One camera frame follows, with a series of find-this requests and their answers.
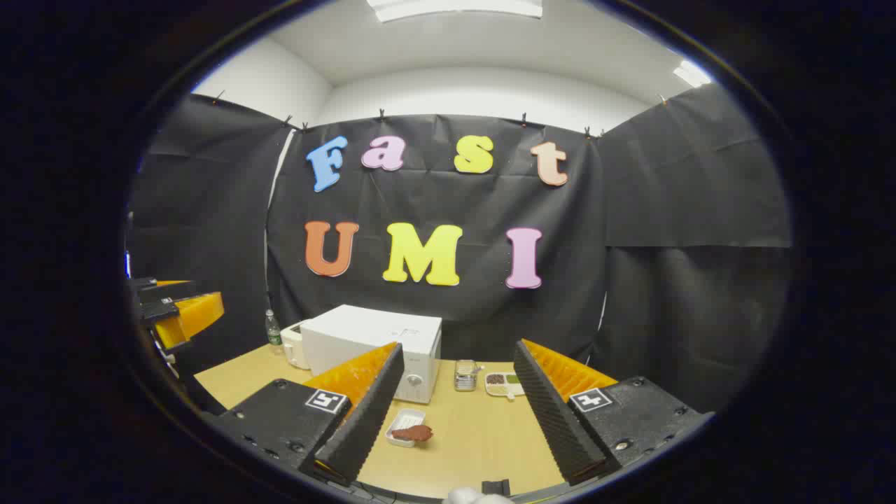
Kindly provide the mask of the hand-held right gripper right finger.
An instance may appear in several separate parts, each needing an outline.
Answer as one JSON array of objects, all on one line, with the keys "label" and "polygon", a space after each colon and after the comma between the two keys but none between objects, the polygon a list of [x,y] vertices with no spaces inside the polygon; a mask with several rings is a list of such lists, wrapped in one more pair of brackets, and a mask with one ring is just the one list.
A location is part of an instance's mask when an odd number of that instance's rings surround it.
[{"label": "hand-held right gripper right finger", "polygon": [[647,377],[612,379],[526,339],[515,344],[513,370],[569,484],[658,455],[713,418]]}]

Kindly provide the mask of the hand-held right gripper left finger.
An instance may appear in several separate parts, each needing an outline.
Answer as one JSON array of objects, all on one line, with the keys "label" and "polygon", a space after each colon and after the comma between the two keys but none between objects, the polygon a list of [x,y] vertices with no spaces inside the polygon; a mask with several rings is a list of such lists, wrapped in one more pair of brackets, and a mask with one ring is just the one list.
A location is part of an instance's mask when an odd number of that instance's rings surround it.
[{"label": "hand-held right gripper left finger", "polygon": [[223,414],[212,428],[293,479],[349,485],[377,440],[405,370],[388,342],[304,383],[279,377]]}]

